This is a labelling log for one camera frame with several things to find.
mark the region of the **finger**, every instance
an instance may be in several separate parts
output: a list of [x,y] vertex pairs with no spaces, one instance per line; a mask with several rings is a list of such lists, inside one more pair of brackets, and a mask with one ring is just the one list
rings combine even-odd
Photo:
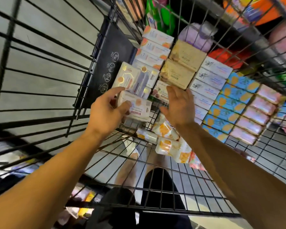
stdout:
[[180,88],[177,88],[176,86],[172,86],[172,88],[174,89],[177,98],[182,98],[182,97],[184,97],[184,95],[183,95],[183,90],[181,90]]
[[167,86],[166,90],[167,90],[167,93],[168,93],[168,101],[172,101],[172,100],[176,100],[177,99],[175,90],[173,89],[172,86]]
[[191,101],[194,101],[194,95],[193,95],[192,91],[187,88],[185,92],[187,93],[188,99]]
[[122,91],[124,91],[124,87],[116,87],[116,88],[111,88],[107,92],[105,92],[101,97],[110,101],[114,99],[114,96]]
[[115,111],[118,111],[120,115],[123,117],[130,109],[131,102],[129,100],[122,103],[120,106],[118,106]]
[[168,116],[168,109],[166,107],[164,107],[164,106],[161,106],[160,107],[160,111],[167,118],[167,116]]

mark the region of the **shopping cart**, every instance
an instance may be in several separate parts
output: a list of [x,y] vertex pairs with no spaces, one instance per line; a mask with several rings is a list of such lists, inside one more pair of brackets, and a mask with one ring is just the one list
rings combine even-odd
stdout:
[[[141,43],[147,24],[145,12],[137,8],[134,16],[130,10],[136,9],[139,1],[0,1],[0,143],[8,146],[0,150],[0,158],[19,151],[26,154],[24,158],[0,165],[4,175],[14,172],[14,167],[21,169],[47,161],[85,130],[91,103],[110,88],[104,81],[111,77],[106,70],[118,69],[121,61],[130,62],[133,53],[129,48]],[[267,40],[286,21],[284,4],[271,0],[273,4],[261,17],[273,9],[281,17],[272,20],[269,27],[257,26],[258,21],[246,19],[244,13],[253,0],[244,9],[238,9],[233,0],[226,1],[227,6],[223,7],[223,0],[168,0],[169,11],[176,19],[174,37],[189,23],[209,21],[219,29],[211,51],[223,49],[222,53],[229,54],[227,61],[237,59],[250,70],[249,77],[286,96],[285,82],[277,79],[279,73],[286,73],[286,52],[279,53],[274,47],[282,40],[274,43]],[[236,15],[227,12],[229,6],[236,9]],[[251,53],[240,58],[246,50]],[[132,159],[125,155],[122,135],[135,137],[138,127],[151,130],[162,105],[161,101],[153,102],[150,122],[127,119],[122,123],[100,146],[80,182],[98,188],[97,192],[115,186],[112,180],[118,170],[127,159]],[[256,165],[286,183],[286,134],[282,128],[282,125],[270,125],[255,146],[232,137],[226,144],[244,150],[256,159]],[[156,191],[141,187],[143,170],[148,165],[144,156],[153,146],[139,138],[135,138],[135,143],[142,156],[138,160],[142,171],[136,186],[126,188],[134,189],[137,204],[119,206],[137,211],[240,217],[206,171],[177,164],[172,159],[170,167],[164,168],[178,183],[178,190],[170,193],[182,196],[186,209],[152,208],[140,203],[139,193]],[[189,200],[196,206],[190,207]],[[86,208],[97,204],[100,203],[68,202],[68,206]]]

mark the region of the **person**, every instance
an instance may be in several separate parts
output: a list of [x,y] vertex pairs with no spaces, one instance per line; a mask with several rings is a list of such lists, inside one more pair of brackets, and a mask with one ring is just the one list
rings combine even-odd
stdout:
[[[112,88],[98,97],[91,105],[90,121],[84,133],[63,152],[55,155],[0,196],[0,228],[51,228],[88,162],[103,140],[119,126],[122,118],[129,111],[130,102],[124,102],[115,109],[110,105],[110,101],[122,90],[124,90],[122,87]],[[255,229],[286,228],[286,185],[234,152],[229,146],[213,138],[195,123],[194,98],[189,90],[183,91],[177,87],[168,86],[167,91],[169,108],[161,107],[161,112],[196,152],[208,173],[243,218]],[[137,154],[130,155],[134,165]],[[161,176],[164,183],[164,179],[170,177],[164,174],[163,169],[154,169],[161,159],[152,150],[150,155],[156,165],[149,167],[145,180],[150,181],[151,178],[156,180]],[[129,180],[123,179],[125,174],[120,173],[116,183],[132,185],[132,175],[127,174],[126,177]],[[155,181],[153,188],[159,188],[160,180]],[[175,188],[172,183],[169,183],[167,180],[165,188]],[[103,201],[107,203],[112,201],[113,204],[118,204],[120,201],[125,204],[124,200],[127,199],[127,203],[133,204],[133,199],[129,198],[132,194],[131,190],[126,188],[119,188],[119,190],[115,192],[111,189],[108,192],[110,195],[107,193]],[[152,193],[153,191],[150,191],[149,197],[145,196],[145,200],[152,198],[158,203],[150,204],[156,206],[159,204],[157,199],[159,196],[151,196]],[[184,208],[178,199],[173,203],[176,209]],[[110,208],[108,204],[100,207],[94,210],[87,226],[90,225],[91,228],[134,226],[133,212],[129,208],[124,208],[121,214],[119,210],[122,208]],[[157,213],[145,213],[142,217],[140,215],[139,225],[143,223],[145,228],[155,227],[165,223],[163,220],[168,220],[170,223],[168,228],[189,227],[189,219],[186,217]]]

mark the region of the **wire grid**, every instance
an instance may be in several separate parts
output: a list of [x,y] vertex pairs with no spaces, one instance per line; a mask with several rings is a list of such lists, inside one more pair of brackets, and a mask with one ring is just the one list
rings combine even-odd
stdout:
[[[12,0],[10,6],[8,6],[11,7],[10,9],[4,7],[4,5],[7,5],[6,3],[0,5],[0,21],[6,23],[6,28],[0,28],[0,38],[2,38],[2,51],[0,52],[0,134],[3,132],[11,133],[8,137],[0,137],[0,142],[13,142],[17,139],[27,141],[27,143],[1,150],[0,157],[18,150],[27,151],[28,148],[34,148],[34,146],[42,148],[41,151],[31,151],[26,158],[0,166],[0,170],[19,164],[26,166],[28,164],[24,162],[32,158],[36,159],[35,162],[43,162],[48,159],[48,157],[44,157],[46,154],[55,155],[60,152],[84,131],[88,123],[89,109],[72,108],[71,106],[77,99],[85,98],[85,95],[80,96],[79,93],[80,89],[87,88],[83,84],[85,77],[93,75],[97,61],[97,58],[93,55],[95,50],[100,50],[97,42],[100,37],[104,36],[100,32],[103,18],[108,18],[111,24],[116,24],[131,42],[140,44],[145,22],[134,21],[125,0],[120,1],[124,3],[129,16],[124,16],[123,13],[125,12],[116,5],[115,0],[103,1],[104,3],[101,4],[107,5],[108,9],[106,10],[97,5],[97,3],[102,2],[100,0],[78,0],[78,3],[73,0],[44,0],[43,2],[38,0]],[[129,1],[133,8],[138,5],[138,0]],[[203,13],[202,19],[199,19],[200,23],[208,20],[221,31],[224,29],[224,32],[218,32],[215,35],[211,51],[223,48],[224,51],[232,54],[229,49],[233,49],[235,45],[240,44],[242,48],[232,54],[231,58],[239,59],[247,67],[250,67],[250,64],[246,61],[257,59],[259,63],[256,66],[259,66],[259,69],[257,72],[249,74],[250,77],[286,95],[286,87],[275,79],[277,73],[286,72],[286,60],[282,57],[284,53],[278,53],[272,47],[273,45],[268,44],[265,38],[286,19],[286,10],[281,6],[281,3],[278,0],[273,1],[274,5],[271,8],[278,8],[283,18],[271,30],[262,33],[255,26],[256,22],[248,23],[245,30],[244,28],[239,30],[238,19],[229,16],[225,11],[226,8],[222,8],[214,0],[168,0],[169,4],[174,6],[175,13],[172,12],[172,14],[178,21],[175,36],[179,34],[184,26],[195,28],[189,23],[198,22],[196,13]],[[84,5],[86,7],[85,11],[79,5]],[[232,0],[228,2],[228,5],[233,5]],[[66,15],[76,18],[75,24],[66,21],[61,15],[57,14],[60,11],[66,11]],[[32,19],[34,17],[38,19],[43,15],[42,21],[46,19],[45,23],[53,24],[66,37],[61,38],[53,30],[46,31],[46,28],[36,24],[36,19],[34,19],[35,22],[28,20],[28,16],[25,15],[26,12],[29,13],[29,17]],[[239,11],[239,16],[242,18],[244,18],[243,13],[244,10]],[[97,15],[101,16],[100,24],[93,21]],[[184,15],[188,15],[188,18],[181,18]],[[84,29],[88,29],[90,33],[94,34],[94,37],[86,34],[85,30],[78,30],[77,24],[81,22],[84,22]],[[26,32],[25,36],[28,40],[22,37],[21,32]],[[233,33],[233,41],[227,43],[225,36],[230,33]],[[33,42],[30,41],[32,35],[35,37],[33,37],[35,39]],[[80,50],[77,49],[79,42],[84,42],[84,46]],[[254,53],[245,59],[240,59],[237,55],[245,49],[251,49]],[[19,68],[19,64],[24,63],[25,60],[32,63],[32,67],[29,69]],[[41,73],[36,72],[36,67],[40,66],[41,63],[44,66],[51,66],[52,69],[59,67],[63,75],[55,76],[49,70],[41,70]],[[70,79],[70,76],[64,76],[66,74],[71,74],[73,78]],[[26,105],[23,103],[26,102],[30,103],[30,107],[24,107]],[[57,107],[47,107],[46,104],[49,102],[53,102]],[[93,180],[101,180],[103,181],[101,185],[104,187],[116,186],[113,180],[119,169],[127,159],[132,160],[132,158],[126,156],[126,148],[123,145],[124,138],[122,136],[128,135],[135,138],[134,142],[140,151],[137,166],[141,166],[141,169],[139,170],[136,185],[134,187],[123,187],[134,189],[136,200],[138,196],[140,198],[140,193],[143,190],[159,192],[159,190],[142,188],[145,168],[147,165],[152,165],[147,163],[149,151],[154,147],[136,138],[135,131],[139,127],[151,129],[159,115],[160,105],[163,105],[160,101],[153,102],[148,123],[127,119],[103,142],[99,152],[95,154],[86,169],[86,173],[91,170],[93,172],[91,172],[91,180],[84,183],[85,185],[89,185]],[[229,137],[226,144],[245,150],[245,152],[256,158],[255,163],[257,165],[286,183],[286,134],[282,131],[281,125],[271,125],[255,146],[248,146],[233,137]],[[151,208],[146,206],[146,202],[138,203],[135,206],[130,204],[116,206],[132,207],[137,210],[152,212],[240,217],[239,212],[226,199],[207,172],[192,169],[187,164],[177,164],[171,158],[169,158],[168,167],[163,168],[168,171],[178,188],[170,193],[182,197],[186,210],[166,209],[161,208],[161,206],[160,208]],[[101,203],[95,202],[84,204],[85,207],[90,208],[96,204],[101,205]]]

